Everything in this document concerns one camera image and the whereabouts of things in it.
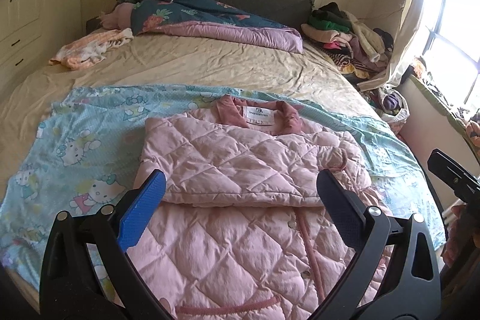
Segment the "clothing label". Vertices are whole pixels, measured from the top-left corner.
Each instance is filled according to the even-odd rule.
[[[248,123],[257,125],[274,125],[274,111],[260,107],[245,107],[245,117]]]

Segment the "mattress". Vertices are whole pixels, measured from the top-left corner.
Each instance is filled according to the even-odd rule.
[[[304,55],[226,41],[143,34],[108,52],[92,68],[70,71],[45,66],[30,75],[0,106],[0,199],[7,181],[28,154],[50,104],[80,86],[184,83],[230,86],[311,100],[326,110],[379,120],[373,109],[315,48]],[[38,308],[38,292],[10,272]]]

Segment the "silver bolt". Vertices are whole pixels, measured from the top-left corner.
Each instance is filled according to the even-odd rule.
[[[113,212],[113,206],[112,206],[112,205],[105,205],[104,207],[102,207],[102,209],[100,209],[100,211],[101,211],[102,214],[104,214],[105,216],[108,216],[109,214],[112,214],[112,212]]]
[[[57,220],[63,221],[68,217],[68,213],[66,211],[61,211],[59,214],[57,214]]]
[[[417,222],[417,223],[423,223],[425,221],[425,219],[423,218],[423,216],[420,214],[420,213],[414,213],[413,214],[413,219]]]
[[[376,206],[371,206],[368,208],[368,212],[372,215],[372,216],[380,216],[382,211],[376,207]]]

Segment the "orange and white cloth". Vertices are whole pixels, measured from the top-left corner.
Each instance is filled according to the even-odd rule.
[[[131,29],[112,30],[92,33],[71,44],[64,45],[49,60],[50,65],[63,64],[72,71],[92,67],[100,63],[107,50],[118,48],[133,40]]]

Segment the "white wardrobe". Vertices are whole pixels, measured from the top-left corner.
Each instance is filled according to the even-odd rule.
[[[0,102],[83,30],[80,0],[0,0]]]

